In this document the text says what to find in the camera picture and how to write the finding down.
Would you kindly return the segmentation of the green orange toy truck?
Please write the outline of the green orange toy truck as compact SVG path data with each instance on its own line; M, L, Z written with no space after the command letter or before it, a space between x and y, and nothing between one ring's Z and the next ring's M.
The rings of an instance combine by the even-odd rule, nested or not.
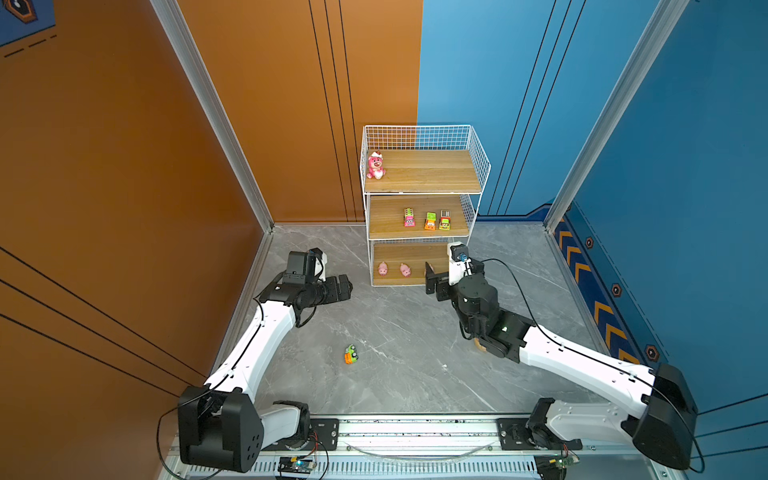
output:
M435 212L426 213L424 229L427 231L435 231L437 229L437 215Z

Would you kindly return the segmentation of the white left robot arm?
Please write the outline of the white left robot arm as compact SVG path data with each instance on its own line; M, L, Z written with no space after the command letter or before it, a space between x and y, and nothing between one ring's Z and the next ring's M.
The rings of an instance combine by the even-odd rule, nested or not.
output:
M310 412L298 401L258 411L257 389L285 336L306 325L301 314L350 299L345 275L327 276L326 255L293 251L287 266L255 296L256 312L233 350L200 387L184 390L175 409L179 454L186 465L245 473L265 446L299 448L310 438Z

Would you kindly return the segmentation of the pink toy truck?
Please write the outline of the pink toy truck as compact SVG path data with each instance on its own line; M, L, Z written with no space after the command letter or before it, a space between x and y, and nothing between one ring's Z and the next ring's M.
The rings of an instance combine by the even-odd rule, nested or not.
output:
M404 209L403 225L406 228L411 228L415 226L414 210L410 207Z

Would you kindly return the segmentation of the white wire wooden shelf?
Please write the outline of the white wire wooden shelf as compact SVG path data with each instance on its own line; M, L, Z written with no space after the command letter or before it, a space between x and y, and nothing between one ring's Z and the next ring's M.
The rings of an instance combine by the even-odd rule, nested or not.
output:
M368 179L367 160L383 155L386 175ZM447 245L467 243L491 173L491 162L475 128L454 125L367 125L360 147L360 180L365 212L370 281L375 287L408 287L425 282L425 264L448 269ZM414 210L415 226L403 225L404 209ZM448 210L451 230L438 229ZM437 229L424 229L427 212L437 215ZM380 276L378 266L388 264ZM402 263L411 276L400 273Z

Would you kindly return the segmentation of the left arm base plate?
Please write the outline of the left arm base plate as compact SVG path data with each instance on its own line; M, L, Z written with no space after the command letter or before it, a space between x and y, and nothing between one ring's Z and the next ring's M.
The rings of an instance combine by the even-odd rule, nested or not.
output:
M339 440L340 421L338 418L324 417L310 420L308 436L303 440L287 440L285 447L288 450L297 450L299 452L309 452L316 442L322 444L321 449L328 452L335 451Z

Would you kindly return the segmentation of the orange green toy car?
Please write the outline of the orange green toy car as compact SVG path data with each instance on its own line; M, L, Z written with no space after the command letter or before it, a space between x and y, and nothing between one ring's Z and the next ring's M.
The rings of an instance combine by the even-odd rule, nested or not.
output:
M359 356L355 345L349 345L344 353L344 361L347 365L354 364L358 361Z

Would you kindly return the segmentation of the green grey toy truck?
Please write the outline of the green grey toy truck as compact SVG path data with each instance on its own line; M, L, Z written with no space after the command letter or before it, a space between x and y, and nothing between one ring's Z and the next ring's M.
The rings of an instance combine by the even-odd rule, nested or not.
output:
M438 229L441 231L451 230L451 215L448 210L442 210L440 212Z

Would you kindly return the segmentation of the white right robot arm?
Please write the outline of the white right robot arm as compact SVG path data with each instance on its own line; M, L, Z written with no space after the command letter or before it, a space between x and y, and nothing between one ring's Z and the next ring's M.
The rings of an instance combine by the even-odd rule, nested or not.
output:
M585 439L633 446L648 459L685 471L700 448L698 408L683 372L622 361L562 338L531 315L502 308L498 291L472 259L446 273L425 267L425 290L456 311L462 336L488 353L539 368L587 389L602 402L540 399L527 422L535 445L572 447Z

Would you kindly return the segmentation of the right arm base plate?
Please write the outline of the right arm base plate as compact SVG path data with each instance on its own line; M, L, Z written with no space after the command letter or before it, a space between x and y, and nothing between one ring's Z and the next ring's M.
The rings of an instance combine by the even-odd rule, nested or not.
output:
M542 450L551 452L579 451L584 448L581 440L562 441L546 426L531 429L523 418L499 418L496 420L497 436L503 451Z

